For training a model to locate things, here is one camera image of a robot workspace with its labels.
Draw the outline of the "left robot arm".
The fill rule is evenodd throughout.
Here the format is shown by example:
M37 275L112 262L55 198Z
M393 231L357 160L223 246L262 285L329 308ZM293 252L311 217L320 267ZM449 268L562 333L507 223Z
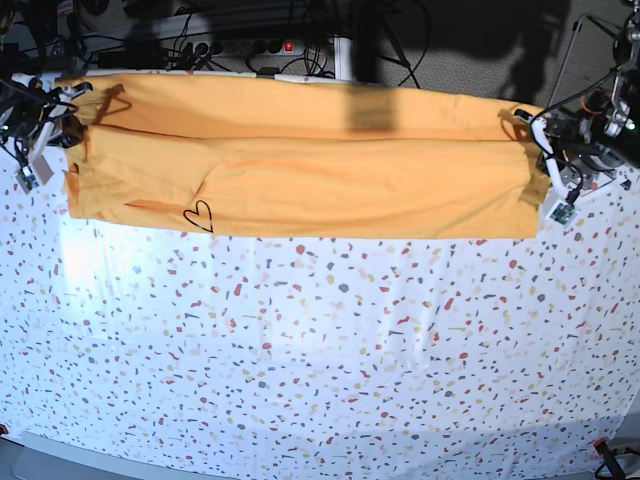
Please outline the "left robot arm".
M564 228L587 203L638 182L639 3L626 4L631 13L615 31L590 14L574 24L571 43L586 22L613 40L614 66L607 74L563 100L551 99L536 115L514 112L541 150L536 167L551 181L544 218Z

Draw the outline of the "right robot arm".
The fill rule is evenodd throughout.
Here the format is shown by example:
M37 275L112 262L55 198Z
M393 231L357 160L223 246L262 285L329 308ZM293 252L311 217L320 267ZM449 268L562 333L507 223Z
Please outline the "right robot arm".
M53 176L44 156L47 147L68 149L83 139L84 127L72 102L93 90L89 82L44 86L48 48L62 38L58 6L57 1L1 3L1 36L18 24L35 43L34 55L21 51L17 43L1 43L1 151L17 163L14 177L25 193Z

